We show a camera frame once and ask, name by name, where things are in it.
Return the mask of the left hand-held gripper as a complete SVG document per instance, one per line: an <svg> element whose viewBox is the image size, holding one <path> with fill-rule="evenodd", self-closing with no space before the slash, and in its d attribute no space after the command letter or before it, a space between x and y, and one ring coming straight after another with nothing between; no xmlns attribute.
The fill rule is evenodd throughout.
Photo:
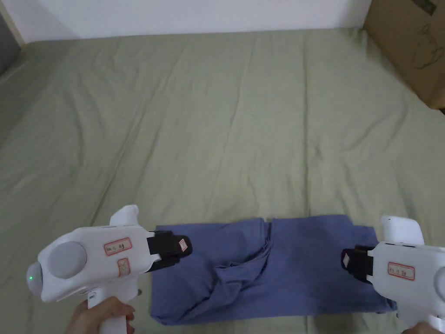
<svg viewBox="0 0 445 334"><path fill-rule="evenodd" d="M27 270L27 286L43 302L87 294L89 309L107 298L127 304L138 295L138 277L192 254L185 235L154 234L138 223L139 209L119 209L107 226L81 227L46 246ZM148 239L154 237L154 252Z"/></svg>

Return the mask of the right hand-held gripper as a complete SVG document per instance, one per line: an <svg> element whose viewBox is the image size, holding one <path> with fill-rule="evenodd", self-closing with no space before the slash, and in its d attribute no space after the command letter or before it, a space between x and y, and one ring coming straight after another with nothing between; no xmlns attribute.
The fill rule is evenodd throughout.
<svg viewBox="0 0 445 334"><path fill-rule="evenodd" d="M419 224L412 219L384 216L384 239L374 248L356 245L341 252L341 265L355 279L397 304L406 326L426 322L445 329L445 249L425 244Z"/></svg>

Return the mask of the person's right hand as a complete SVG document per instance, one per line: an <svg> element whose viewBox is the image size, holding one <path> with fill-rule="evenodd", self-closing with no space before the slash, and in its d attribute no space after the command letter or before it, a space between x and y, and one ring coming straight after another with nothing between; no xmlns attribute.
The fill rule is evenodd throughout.
<svg viewBox="0 0 445 334"><path fill-rule="evenodd" d="M419 322L415 326L404 330L402 334L442 334L442 332L426 322Z"/></svg>

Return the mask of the person's left hand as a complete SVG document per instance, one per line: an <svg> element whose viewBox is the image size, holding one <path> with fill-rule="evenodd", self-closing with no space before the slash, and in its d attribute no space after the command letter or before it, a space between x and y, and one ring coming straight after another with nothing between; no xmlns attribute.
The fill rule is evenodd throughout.
<svg viewBox="0 0 445 334"><path fill-rule="evenodd" d="M117 297L109 297L93 308L88 308L88 302L79 303L65 330L66 334L98 334L103 322L111 318L125 317L126 334L135 333L131 321L134 320L135 309L120 301Z"/></svg>

